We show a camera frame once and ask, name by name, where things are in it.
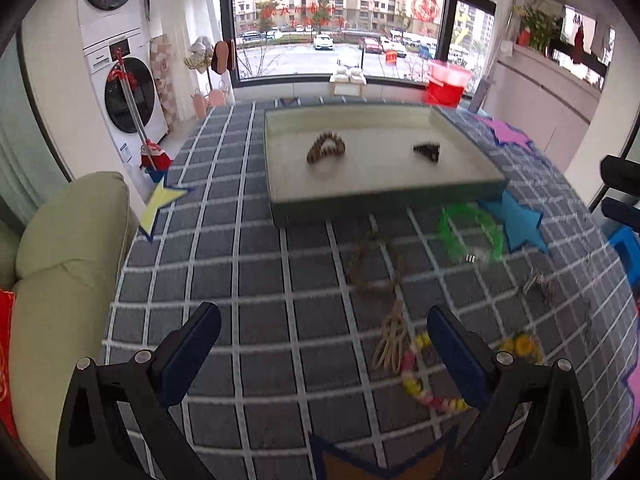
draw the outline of road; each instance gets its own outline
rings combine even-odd
[[[314,50],[311,44],[267,45],[238,50],[238,66],[241,77],[270,75],[331,74],[338,59],[343,64],[354,66],[360,63],[362,51],[352,44],[336,44],[334,50]],[[405,59],[398,58],[395,67],[385,64],[384,54],[365,54],[363,71],[365,75],[411,78],[422,80],[421,71],[426,74],[426,60],[417,54],[408,53]]]

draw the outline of blue plastic stool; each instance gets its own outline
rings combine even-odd
[[[636,233],[630,227],[622,226],[609,237],[609,243],[618,252],[626,277],[633,288],[640,280],[640,244]]]

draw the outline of gray checkered cloth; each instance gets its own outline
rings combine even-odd
[[[377,228],[404,258],[411,336],[425,328],[430,306],[443,303],[494,348],[526,329],[546,362],[574,364],[599,478],[630,426],[632,399],[620,379],[634,364],[636,310],[616,252],[564,176],[541,153],[498,147],[473,115],[447,110],[510,179],[509,192],[544,213],[549,256],[526,247],[491,265],[452,262],[438,238],[439,208],[277,229],[262,142],[264,111],[278,104],[217,108],[185,142],[168,181],[194,190],[161,213],[153,243],[136,238],[110,309],[104,361],[155,348],[201,301],[213,301],[222,311],[220,338],[171,413],[218,480],[316,480],[307,433],[382,467],[401,463],[456,424],[466,431],[475,413],[427,410],[399,377],[371,369],[390,301],[361,297],[345,269],[356,240]],[[472,221],[456,219],[454,232],[467,246],[488,247]],[[552,306],[535,292],[518,295],[531,268],[553,278]],[[364,276],[383,283],[392,269],[381,246]],[[418,369],[425,389],[459,395],[433,349]],[[130,409],[122,411],[144,467],[162,478]],[[506,465],[526,415],[516,413],[487,478]]]

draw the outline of box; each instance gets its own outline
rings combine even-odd
[[[325,221],[408,207],[498,198],[507,180],[437,108],[353,103],[265,111],[264,151],[274,224]],[[343,156],[315,164],[306,154],[332,131]],[[440,145],[440,160],[415,153]]]

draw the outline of green sofa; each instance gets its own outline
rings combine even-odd
[[[16,293],[8,358],[14,419],[22,446],[50,480],[74,365],[100,357],[136,226],[119,173],[75,180],[37,211],[21,238],[0,222],[0,288]]]

